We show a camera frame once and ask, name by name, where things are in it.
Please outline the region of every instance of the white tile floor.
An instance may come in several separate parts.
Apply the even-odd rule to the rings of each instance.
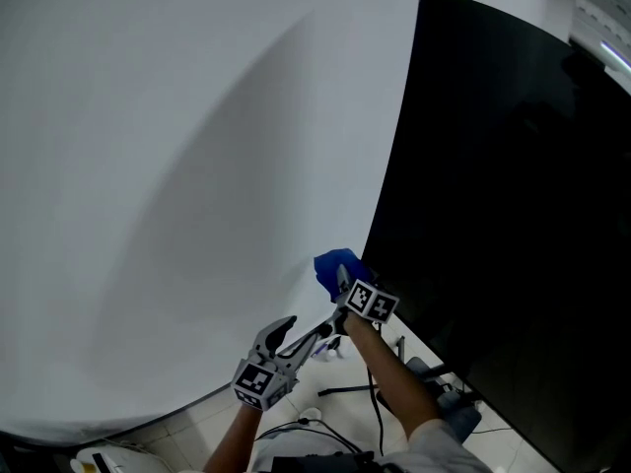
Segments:
[[[396,317],[384,327],[383,335],[392,347],[401,335],[405,336],[406,360],[418,356],[430,367],[441,362]],[[366,366],[358,355],[331,362],[309,360],[301,368],[299,379],[300,383],[291,394],[265,412],[259,434],[294,421],[301,411],[316,406],[321,410],[322,418],[339,433],[377,449],[379,428],[368,391],[317,397],[318,391],[328,387],[367,383]],[[201,470],[238,409],[232,391],[225,390],[120,440],[143,444],[149,451],[162,456],[174,471]],[[480,411],[482,422],[477,431],[509,427],[486,405],[482,405]],[[385,452],[405,450],[407,442],[401,425],[385,409],[382,409],[382,417],[386,429]],[[471,435],[464,446],[494,473],[555,473],[554,468],[512,430]]]

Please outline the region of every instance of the white wall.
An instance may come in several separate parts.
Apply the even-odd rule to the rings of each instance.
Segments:
[[[2,431],[127,429],[229,381],[267,322],[330,314],[311,258],[363,250],[416,10],[0,0]]]

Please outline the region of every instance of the light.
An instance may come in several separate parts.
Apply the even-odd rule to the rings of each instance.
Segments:
[[[629,65],[627,61],[618,52],[615,51],[615,49],[613,49],[606,42],[601,42],[600,47],[602,47],[605,51],[611,54],[611,56],[613,56],[618,61],[618,63],[620,63],[620,65],[624,67],[627,73],[631,74],[631,65]]]

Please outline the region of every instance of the blue cloth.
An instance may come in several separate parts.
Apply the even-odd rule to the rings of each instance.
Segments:
[[[339,296],[337,268],[343,264],[349,275],[364,282],[372,280],[371,271],[350,248],[337,248],[314,258],[315,277],[331,295],[331,301]]]

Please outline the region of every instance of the white sleeve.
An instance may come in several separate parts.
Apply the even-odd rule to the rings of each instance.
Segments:
[[[491,471],[458,442],[450,426],[441,419],[427,421],[416,428],[410,436],[408,447],[407,453],[415,456],[425,466],[429,466],[427,470],[451,473],[490,473]]]

